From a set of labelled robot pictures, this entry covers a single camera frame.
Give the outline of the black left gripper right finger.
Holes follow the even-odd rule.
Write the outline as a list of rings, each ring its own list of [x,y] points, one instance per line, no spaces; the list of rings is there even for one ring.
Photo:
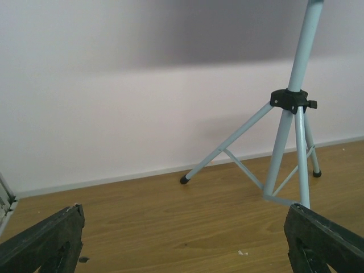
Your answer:
[[[284,223],[293,272],[363,272],[363,237],[292,204]]]

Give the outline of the white debris pile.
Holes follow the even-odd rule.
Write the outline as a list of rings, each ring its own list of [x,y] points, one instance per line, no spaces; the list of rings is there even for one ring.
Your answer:
[[[243,255],[243,256],[247,256],[248,255],[248,252],[244,252],[244,251],[239,250],[238,251],[238,254],[239,255]]]

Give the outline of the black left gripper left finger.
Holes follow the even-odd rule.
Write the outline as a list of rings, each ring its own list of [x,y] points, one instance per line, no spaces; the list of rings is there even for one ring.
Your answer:
[[[1,243],[1,272],[75,272],[84,225],[75,204],[9,238]]]

